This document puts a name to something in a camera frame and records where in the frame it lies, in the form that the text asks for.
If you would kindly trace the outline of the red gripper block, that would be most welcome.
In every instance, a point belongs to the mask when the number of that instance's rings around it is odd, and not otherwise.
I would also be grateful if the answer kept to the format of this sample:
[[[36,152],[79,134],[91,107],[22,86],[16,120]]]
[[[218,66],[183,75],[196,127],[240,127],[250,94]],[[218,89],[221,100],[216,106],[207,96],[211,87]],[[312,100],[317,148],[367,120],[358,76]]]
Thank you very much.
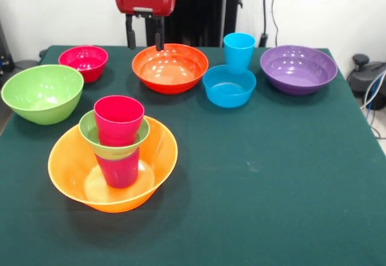
[[[115,0],[118,10],[125,13],[125,29],[127,46],[130,49],[136,48],[135,31],[133,30],[133,16],[139,13],[159,16],[155,18],[156,33],[155,46],[157,51],[164,50],[164,17],[169,16],[173,11],[176,0]]]

